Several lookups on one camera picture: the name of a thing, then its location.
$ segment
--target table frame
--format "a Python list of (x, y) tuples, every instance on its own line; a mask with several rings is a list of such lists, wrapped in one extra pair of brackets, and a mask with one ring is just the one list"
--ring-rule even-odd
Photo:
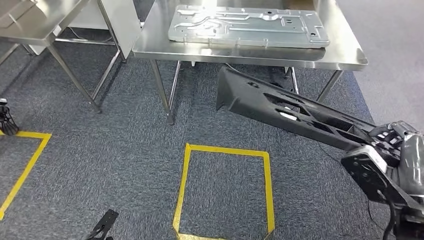
[[(106, 13), (105, 7), (103, 5), (102, 0), (97, 0), (97, 4), (99, 6), (100, 12), (106, 22), (107, 28), (110, 32), (110, 35), (112, 37), (113, 41), (108, 41), (108, 42), (102, 42), (102, 41), (94, 41), (94, 40), (85, 40), (85, 39), (75, 39), (75, 38), (60, 38), (60, 37), (56, 37), (53, 33), (50, 34), (49, 39), (53, 39), (52, 42), (50, 42), (49, 44), (47, 44), (47, 49), (50, 51), (50, 53), (53, 55), (53, 57), (56, 59), (56, 61), (60, 64), (60, 66), (63, 68), (63, 70), (66, 72), (66, 74), (69, 76), (69, 78), (71, 79), (71, 81), (73, 82), (73, 84), (76, 86), (76, 88), (81, 92), (81, 94), (83, 95), (83, 97), (91, 104), (91, 106), (93, 107), (93, 109), (97, 112), (97, 113), (101, 113), (102, 110), (100, 108), (99, 105), (96, 104), (95, 99), (101, 89), (101, 87), (103, 86), (103, 84), (105, 83), (106, 78), (108, 77), (112, 67), (114, 66), (118, 56), (121, 57), (121, 61), (123, 63), (126, 63), (126, 58), (121, 50), (121, 47), (118, 43), (117, 37), (115, 35), (114, 29), (112, 27), (111, 21)], [(110, 46), (116, 46), (117, 51), (116, 54), (113, 56), (113, 58), (111, 59), (111, 61), (109, 62), (109, 65), (107, 66), (106, 70), (104, 71), (102, 77), (100, 78), (95, 90), (89, 94), (87, 92), (87, 90), (81, 85), (80, 81), (77, 79), (77, 77), (75, 76), (75, 74), (73, 73), (73, 71), (69, 68), (68, 64), (66, 63), (66, 61), (64, 60), (64, 58), (61, 56), (61, 54), (59, 53), (59, 51), (57, 50), (57, 48), (54, 46), (54, 42), (67, 42), (67, 43), (78, 43), (78, 44), (94, 44), (94, 45), (110, 45)], [(19, 43), (16, 43), (15, 45), (13, 45), (13, 47), (8, 50), (1, 58), (0, 58), (0, 64), (3, 63), (12, 53), (13, 51), (16, 50), (16, 48), (19, 46)], [(22, 45), (26, 51), (29, 52), (28, 48), (23, 44)]]
[[(181, 68), (181, 61), (179, 60), (176, 65), (175, 75), (172, 82), (172, 88), (171, 93), (169, 95), (169, 98), (167, 97), (167, 93), (164, 88), (164, 82), (161, 77), (161, 72), (159, 71), (158, 62), (155, 59), (150, 59), (150, 65), (153, 70), (154, 80), (156, 82), (157, 91), (159, 93), (160, 100), (162, 101), (163, 109), (166, 114), (167, 123), (169, 125), (174, 125), (174, 98), (176, 96), (176, 89), (177, 89), (177, 83), (178, 83), (178, 74), (180, 73)], [(343, 74), (343, 70), (336, 70), (334, 71), (331, 78), (328, 80), (325, 87), (322, 89), (321, 93), (319, 94), (318, 98), (316, 99), (317, 102), (322, 103), (327, 95), (330, 93), (331, 89), (334, 87), (336, 82), (340, 79), (340, 77)], [(288, 67), (288, 70), (285, 71), (285, 79), (288, 79), (288, 77), (291, 77), (292, 83), (293, 83), (293, 90), (296, 94), (299, 94), (299, 86), (296, 79), (296, 72), (294, 67)]]

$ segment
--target black cable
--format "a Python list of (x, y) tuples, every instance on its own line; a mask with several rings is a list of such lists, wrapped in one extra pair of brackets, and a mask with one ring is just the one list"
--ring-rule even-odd
[[(339, 161), (339, 160), (337, 160), (337, 159), (335, 159), (334, 157), (332, 157), (328, 152), (326, 152), (325, 150), (324, 150), (324, 148), (321, 146), (321, 144), (320, 143), (317, 143), (318, 144), (318, 147), (322, 150), (322, 152), (324, 152), (325, 153), (325, 155), (327, 155), (329, 158), (331, 158), (332, 160), (334, 160), (335, 162), (337, 162), (337, 163), (339, 163), (342, 167), (343, 167), (343, 165), (342, 165), (342, 163)], [(381, 227), (375, 220), (374, 220), (374, 218), (373, 218), (373, 216), (371, 215), (371, 209), (370, 209), (370, 200), (369, 199), (367, 199), (367, 202), (366, 202), (366, 204), (367, 204), (367, 211), (368, 211), (368, 216), (369, 216), (369, 219), (371, 220), (371, 222), (373, 222), (379, 229), (381, 229), (382, 231), (386, 231), (383, 227)], [(390, 210), (390, 220), (392, 220), (392, 210)], [(392, 237), (394, 237), (394, 238), (396, 238), (395, 237), (395, 235), (393, 235), (393, 234), (391, 234), (390, 233), (390, 231), (391, 231), (392, 229), (390, 229), (389, 230), (389, 234), (392, 236)]]
[(319, 143), (317, 143), (318, 144), (318, 147), (329, 157), (329, 158), (331, 158), (331, 159), (333, 159), (334, 161), (336, 161), (338, 164), (340, 164), (342, 167), (343, 167), (343, 165), (342, 165), (342, 163), (339, 161), (339, 160), (337, 160), (337, 159), (335, 159), (334, 157), (332, 157), (330, 154), (328, 154), (328, 152), (326, 152), (325, 150), (324, 150), (324, 148), (321, 146), (321, 144), (319, 144)]
[(384, 231), (385, 229), (380, 226), (373, 218), (373, 216), (371, 215), (371, 209), (370, 209), (370, 200), (367, 200), (367, 211), (368, 211), (368, 216), (371, 219), (371, 222), (373, 222), (379, 229), (381, 229), (382, 231)]
[(390, 221), (387, 224), (387, 227), (384, 230), (383, 234), (383, 240), (387, 240), (389, 237), (389, 234), (391, 234), (391, 231), (393, 230), (393, 227), (395, 226), (396, 219), (395, 219), (395, 205), (393, 205), (392, 200), (390, 199), (390, 196), (387, 195), (385, 192), (383, 192), (383, 195), (385, 196), (385, 199), (387, 200), (387, 204), (390, 208)]

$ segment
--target yellow tape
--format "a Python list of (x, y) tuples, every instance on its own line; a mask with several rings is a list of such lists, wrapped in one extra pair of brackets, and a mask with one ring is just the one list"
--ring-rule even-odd
[(178, 236), (179, 240), (224, 240), (222, 238), (211, 238), (195, 236), (190, 234), (180, 233), (180, 220), (183, 211), (184, 192), (186, 189), (187, 175), (189, 174), (190, 154), (192, 151), (202, 151), (210, 153), (223, 153), (244, 155), (263, 158), (263, 172), (265, 175), (265, 199), (266, 199), (266, 218), (268, 224), (268, 234), (275, 229), (274, 220), (274, 203), (273, 203), (273, 184), (271, 179), (271, 166), (270, 155), (266, 151), (246, 150), (237, 148), (217, 147), (217, 146), (204, 146), (204, 145), (185, 145), (184, 162), (182, 164), (181, 183), (179, 185), (178, 198), (176, 201), (175, 214), (172, 226)]
[(34, 165), (36, 164), (39, 156), (41, 155), (42, 151), (46, 147), (47, 143), (50, 140), (50, 137), (52, 136), (49, 133), (38, 133), (38, 132), (28, 132), (28, 131), (19, 131), (16, 135), (16, 137), (23, 137), (23, 138), (35, 138), (35, 139), (41, 139), (41, 143), (38, 146), (35, 153), (32, 155), (31, 159), (29, 160), (28, 164), (26, 165), (25, 169), (23, 170), (23, 173), (20, 175), (16, 183), (14, 184), (12, 190), (7, 195), (6, 200), (3, 202), (3, 204), (0, 206), (0, 221), (3, 220), (5, 217), (5, 212), (12, 203), (13, 199), (15, 198), (16, 194), (18, 193), (19, 189), (22, 187), (22, 184), (24, 184), (25, 179), (27, 179), (28, 175), (30, 174), (31, 170), (33, 169)]

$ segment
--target table leg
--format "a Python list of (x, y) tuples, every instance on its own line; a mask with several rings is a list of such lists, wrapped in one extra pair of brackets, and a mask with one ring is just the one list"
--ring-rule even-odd
[(171, 113), (170, 105), (168, 104), (167, 94), (165, 93), (164, 83), (162, 82), (161, 72), (159, 71), (158, 62), (150, 60), (151, 68), (153, 69), (154, 80), (156, 81), (157, 90), (160, 100), (162, 100), (163, 108), (165, 109), (166, 118), (169, 125), (174, 124), (174, 116)]
[(293, 81), (293, 89), (296, 94), (299, 94), (299, 87), (298, 87), (298, 80), (296, 79), (296, 73), (295, 68), (290, 67), (289, 68), (290, 74), (291, 74), (291, 80)]
[(18, 48), (19, 47), (19, 44), (18, 43), (16, 43), (16, 44), (14, 44), (9, 50), (7, 50), (7, 52), (3, 55), (3, 56), (1, 56), (0, 57), (0, 65), (2, 65), (2, 63), (4, 62), (4, 61), (6, 61), (6, 59), (8, 59), (8, 57), (16, 50), (16, 48)]
[(334, 84), (336, 84), (337, 80), (342, 76), (343, 71), (342, 70), (336, 70), (333, 75), (331, 76), (330, 80), (327, 82), (327, 85), (325, 85), (324, 89), (319, 94), (318, 98), (316, 99), (317, 102), (322, 103), (324, 99), (327, 97), (327, 95), (330, 93), (331, 89), (333, 88)]
[(109, 19), (108, 14), (106, 13), (105, 6), (103, 5), (102, 0), (97, 0), (97, 4), (98, 4), (98, 8), (100, 9), (101, 15), (103, 15), (104, 21), (106, 22), (107, 28), (109, 29), (110, 36), (112, 37), (113, 41), (115, 42), (115, 45), (116, 45), (118, 52), (121, 56), (121, 61), (123, 63), (126, 63), (127, 59), (125, 58), (125, 55), (122, 52), (121, 46), (118, 43), (118, 38), (115, 34), (114, 28), (112, 27), (111, 20)]
[(28, 55), (33, 56), (35, 53), (30, 49), (29, 45), (22, 44), (22, 47), (25, 49), (25, 51), (28, 53)]
[(290, 77), (290, 67), (284, 67), (284, 72), (285, 72), (284, 80), (289, 79), (289, 77)]
[(53, 57), (59, 62), (59, 64), (62, 66), (63, 70), (68, 74), (70, 79), (72, 80), (73, 84), (79, 89), (79, 91), (82, 93), (82, 95), (88, 100), (88, 102), (91, 104), (91, 106), (98, 112), (101, 113), (102, 110), (99, 106), (94, 102), (94, 100), (90, 97), (90, 95), (87, 93), (86, 89), (81, 85), (81, 83), (78, 81), (77, 77), (75, 77), (74, 73), (71, 71), (71, 69), (66, 64), (65, 60), (62, 58), (62, 56), (59, 54), (58, 50), (51, 44), (47, 47), (50, 53), (53, 55)]

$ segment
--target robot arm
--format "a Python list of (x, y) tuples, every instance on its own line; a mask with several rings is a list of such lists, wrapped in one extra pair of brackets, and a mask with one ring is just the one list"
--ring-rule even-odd
[(390, 207), (384, 231), (424, 239), (424, 140), (399, 121), (375, 126), (278, 86), (223, 67), (216, 109), (228, 110), (346, 151), (341, 164), (370, 201)]

